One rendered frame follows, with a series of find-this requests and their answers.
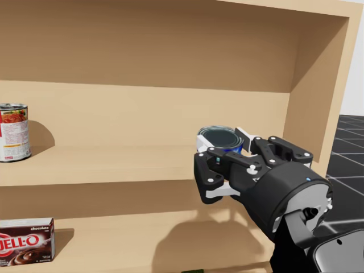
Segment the red and white can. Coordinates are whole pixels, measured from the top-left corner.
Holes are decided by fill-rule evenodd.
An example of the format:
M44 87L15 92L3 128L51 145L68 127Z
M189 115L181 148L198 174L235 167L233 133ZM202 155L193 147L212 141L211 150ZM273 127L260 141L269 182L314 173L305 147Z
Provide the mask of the red and white can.
M0 162L18 162L30 156L28 106L0 104Z

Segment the brown carton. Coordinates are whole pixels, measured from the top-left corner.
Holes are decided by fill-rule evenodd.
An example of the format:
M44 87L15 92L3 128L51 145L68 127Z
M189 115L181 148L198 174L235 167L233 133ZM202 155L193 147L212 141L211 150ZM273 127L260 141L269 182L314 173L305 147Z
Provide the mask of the brown carton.
M54 257L53 218L0 220L0 267L51 262Z

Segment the pale wooden shelf unit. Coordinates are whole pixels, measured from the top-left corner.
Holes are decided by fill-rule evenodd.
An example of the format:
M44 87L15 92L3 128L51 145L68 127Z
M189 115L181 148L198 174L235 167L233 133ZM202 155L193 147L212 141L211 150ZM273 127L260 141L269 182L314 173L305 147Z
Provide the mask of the pale wooden shelf unit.
M325 175L363 6L339 0L0 0L0 103L32 157L0 163L0 219L52 217L50 263L0 273L262 273L231 198L201 202L204 126L275 135Z

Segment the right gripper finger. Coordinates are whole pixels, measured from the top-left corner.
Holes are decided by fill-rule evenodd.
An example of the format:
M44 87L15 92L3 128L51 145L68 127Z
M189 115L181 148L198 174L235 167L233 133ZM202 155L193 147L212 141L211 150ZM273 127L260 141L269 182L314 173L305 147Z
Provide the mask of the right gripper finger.
M261 156L264 164L269 168L286 162L297 162L311 168L313 154L287 140L277 136L264 139L250 135L240 127L236 127L234 132L243 140L243 149L251 156Z
M244 156L220 148L208 148L194 155L194 176L204 204L213 204L224 196L239 199L255 185L262 170L259 156Z

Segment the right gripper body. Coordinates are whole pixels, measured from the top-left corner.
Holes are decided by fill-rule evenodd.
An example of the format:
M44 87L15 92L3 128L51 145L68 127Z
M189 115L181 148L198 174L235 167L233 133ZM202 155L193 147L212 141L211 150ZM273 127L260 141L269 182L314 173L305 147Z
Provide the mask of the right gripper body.
M245 167L233 164L229 184L240 193L233 199L244 205L271 241L281 217L296 210L318 209L318 214L306 223L314 231L322 222L328 199L332 197L331 183L301 163L284 163L268 169L257 181Z

